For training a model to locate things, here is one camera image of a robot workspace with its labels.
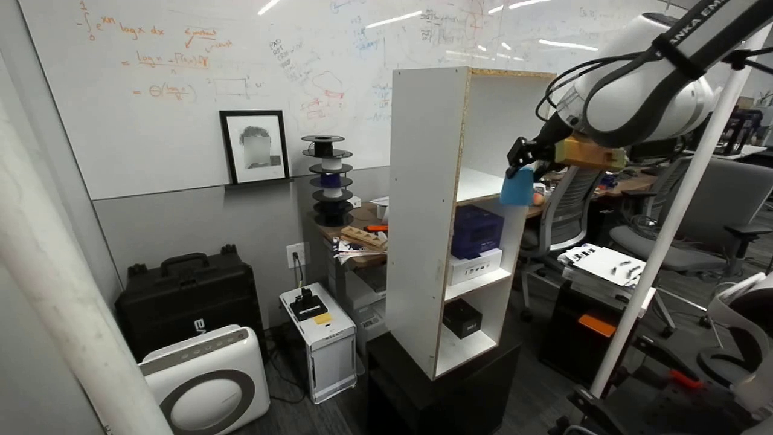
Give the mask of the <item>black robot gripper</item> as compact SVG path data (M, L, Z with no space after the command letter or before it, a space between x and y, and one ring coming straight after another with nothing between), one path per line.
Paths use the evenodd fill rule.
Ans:
M535 139L517 139L508 149L508 172L517 175L524 165L546 162L556 155L556 145L565 140L573 129L554 114Z

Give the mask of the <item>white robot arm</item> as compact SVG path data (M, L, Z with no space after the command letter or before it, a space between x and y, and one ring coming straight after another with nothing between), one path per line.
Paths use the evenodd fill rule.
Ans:
M601 148L680 139L713 112L705 73L715 64L751 65L742 41L773 19L773 0L695 0L681 18L645 12L599 59L554 78L538 107L554 114L508 149L508 177L546 162L573 133Z

